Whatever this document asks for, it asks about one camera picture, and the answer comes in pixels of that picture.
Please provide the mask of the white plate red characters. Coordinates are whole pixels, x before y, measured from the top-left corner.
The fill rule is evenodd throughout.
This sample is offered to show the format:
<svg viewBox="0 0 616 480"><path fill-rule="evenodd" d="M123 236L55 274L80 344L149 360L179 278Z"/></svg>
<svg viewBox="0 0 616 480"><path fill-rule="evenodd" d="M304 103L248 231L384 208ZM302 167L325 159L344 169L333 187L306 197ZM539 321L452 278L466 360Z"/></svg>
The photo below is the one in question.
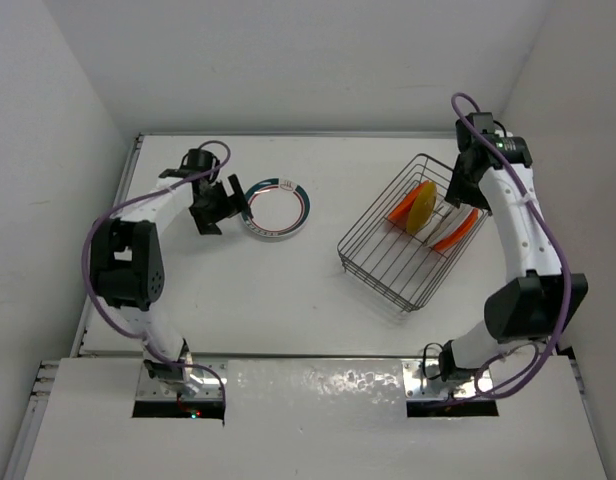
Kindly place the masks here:
<svg viewBox="0 0 616 480"><path fill-rule="evenodd" d="M437 242L444 239L448 235L447 230L453 228L457 220L462 222L462 217L466 210L466 206L451 208L427 237L424 245L432 248Z"/></svg>

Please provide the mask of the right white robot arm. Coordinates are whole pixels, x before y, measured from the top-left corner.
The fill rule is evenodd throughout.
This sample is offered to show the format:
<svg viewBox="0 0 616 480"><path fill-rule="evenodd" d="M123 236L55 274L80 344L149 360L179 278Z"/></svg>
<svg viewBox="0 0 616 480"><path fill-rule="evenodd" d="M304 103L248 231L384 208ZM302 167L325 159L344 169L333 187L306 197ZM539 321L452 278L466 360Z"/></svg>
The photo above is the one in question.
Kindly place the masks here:
<svg viewBox="0 0 616 480"><path fill-rule="evenodd" d="M506 277L487 298L482 321L443 346L444 382L464 380L497 354L562 332L588 292L584 274L563 275L554 243L540 225L543 215L525 140L499 136L486 112L470 113L455 127L459 155L445 200L492 215Z"/></svg>

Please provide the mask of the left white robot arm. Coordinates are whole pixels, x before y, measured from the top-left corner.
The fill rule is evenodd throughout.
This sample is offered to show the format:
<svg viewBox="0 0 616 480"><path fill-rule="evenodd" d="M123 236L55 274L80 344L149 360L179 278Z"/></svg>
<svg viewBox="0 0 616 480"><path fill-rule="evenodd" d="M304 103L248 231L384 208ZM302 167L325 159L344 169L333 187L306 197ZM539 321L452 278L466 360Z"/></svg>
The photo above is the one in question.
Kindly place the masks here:
<svg viewBox="0 0 616 480"><path fill-rule="evenodd" d="M218 235L219 224L250 208L236 175L219 178L227 164L210 140L190 149L176 168L159 174L147 194L100 215L84 241L81 269L93 307L119 335L138 342L149 374L183 385L195 370L185 338L157 312L166 281L160 237L183 212L199 235Z"/></svg>

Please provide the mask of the green rimmed white plate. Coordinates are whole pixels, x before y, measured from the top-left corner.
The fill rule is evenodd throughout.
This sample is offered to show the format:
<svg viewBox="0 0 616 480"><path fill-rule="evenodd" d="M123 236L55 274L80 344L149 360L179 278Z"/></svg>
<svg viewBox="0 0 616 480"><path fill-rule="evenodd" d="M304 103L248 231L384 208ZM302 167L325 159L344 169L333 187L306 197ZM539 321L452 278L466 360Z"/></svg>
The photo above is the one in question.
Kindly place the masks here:
<svg viewBox="0 0 616 480"><path fill-rule="evenodd" d="M245 193L252 217L241 215L243 222L257 227L279 231L307 223L311 213L311 200L299 184L284 178L269 178L252 185Z"/></svg>
<svg viewBox="0 0 616 480"><path fill-rule="evenodd" d="M254 239L258 241L280 242L289 240L299 234L306 226L306 223L300 223L298 226L295 226L293 228L282 229L279 231L263 229L257 227L254 223L251 222L243 222L242 226L249 235L251 235Z"/></svg>

